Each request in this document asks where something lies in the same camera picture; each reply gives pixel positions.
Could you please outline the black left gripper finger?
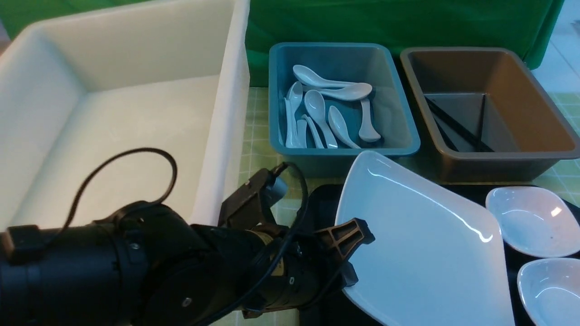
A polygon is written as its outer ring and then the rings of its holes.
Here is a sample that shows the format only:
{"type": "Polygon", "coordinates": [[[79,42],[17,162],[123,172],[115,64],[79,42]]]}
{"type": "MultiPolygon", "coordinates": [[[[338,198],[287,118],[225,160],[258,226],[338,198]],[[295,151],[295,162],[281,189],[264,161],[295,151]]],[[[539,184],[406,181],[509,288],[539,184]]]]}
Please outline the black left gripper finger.
{"type": "Polygon", "coordinates": [[[343,261],[339,273],[340,287],[348,288],[358,283],[358,277],[354,266],[348,261],[343,261]]]}
{"type": "Polygon", "coordinates": [[[317,230],[315,237],[321,242],[321,249],[333,261],[347,261],[359,246],[375,241],[367,222],[358,218],[317,230]]]}

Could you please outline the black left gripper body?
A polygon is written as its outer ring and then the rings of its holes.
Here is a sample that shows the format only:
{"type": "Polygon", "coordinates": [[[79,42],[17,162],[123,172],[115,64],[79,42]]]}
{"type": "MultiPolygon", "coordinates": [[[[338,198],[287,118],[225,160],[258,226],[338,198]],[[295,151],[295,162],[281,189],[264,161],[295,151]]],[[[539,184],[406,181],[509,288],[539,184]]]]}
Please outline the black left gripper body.
{"type": "Polygon", "coordinates": [[[309,309],[344,288],[345,228],[299,231],[283,246],[289,233],[289,227],[273,224],[218,229],[219,314],[240,310],[245,318],[257,318],[309,309]]]}

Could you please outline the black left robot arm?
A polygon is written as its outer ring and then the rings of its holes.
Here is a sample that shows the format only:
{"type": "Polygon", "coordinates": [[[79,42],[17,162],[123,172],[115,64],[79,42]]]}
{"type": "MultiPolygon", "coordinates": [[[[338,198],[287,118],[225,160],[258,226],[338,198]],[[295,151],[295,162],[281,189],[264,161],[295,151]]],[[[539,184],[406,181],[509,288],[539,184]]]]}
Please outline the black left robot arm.
{"type": "Polygon", "coordinates": [[[206,326],[233,311],[307,309],[345,286],[343,272],[355,283],[348,258],[375,241],[360,219],[299,231],[265,276],[284,225],[189,225],[159,205],[57,233],[1,234],[3,326],[206,326]]]}

